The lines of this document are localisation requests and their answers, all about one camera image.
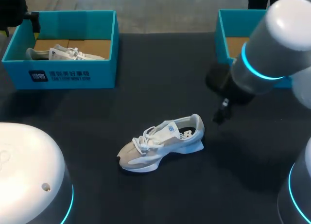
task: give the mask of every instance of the sneaker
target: sneaker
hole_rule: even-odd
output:
[[[201,139],[204,125],[200,116],[164,121],[146,129],[142,136],[133,138],[117,157],[120,166],[131,172],[151,172],[158,168],[169,153],[190,154],[204,149]]]
[[[105,60],[97,55],[84,54],[77,48],[64,48],[58,44],[49,51],[35,51],[32,48],[26,50],[27,60]]]

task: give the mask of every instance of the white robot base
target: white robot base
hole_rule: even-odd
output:
[[[37,128],[0,123],[0,224],[70,224],[73,198],[56,142]]]

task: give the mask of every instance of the table surface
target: table surface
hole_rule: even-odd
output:
[[[311,136],[311,111],[290,90],[211,122],[204,83],[213,34],[121,34],[115,89],[14,91],[0,68],[0,121],[35,126],[61,148],[76,224],[279,223],[277,191]],[[150,126],[197,113],[205,150],[171,155],[147,174],[118,167],[119,150]]]

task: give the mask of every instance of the shoe insole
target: shoe insole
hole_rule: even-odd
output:
[[[185,127],[185,128],[180,128],[178,130],[180,132],[180,138],[181,139],[189,138],[195,132],[195,128],[193,128],[193,127]]]

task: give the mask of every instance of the blue box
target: blue box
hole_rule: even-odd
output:
[[[234,58],[229,56],[226,37],[249,37],[266,10],[240,10],[221,9],[215,31],[216,57],[219,63],[232,65]],[[290,77],[285,77],[275,85],[278,88],[290,88],[292,82]]]
[[[107,60],[25,60],[35,37],[30,20],[24,20],[12,36],[2,63],[16,89],[113,88],[115,86],[119,29],[115,11],[39,12],[38,39],[110,40]],[[56,72],[68,77],[56,79]]]

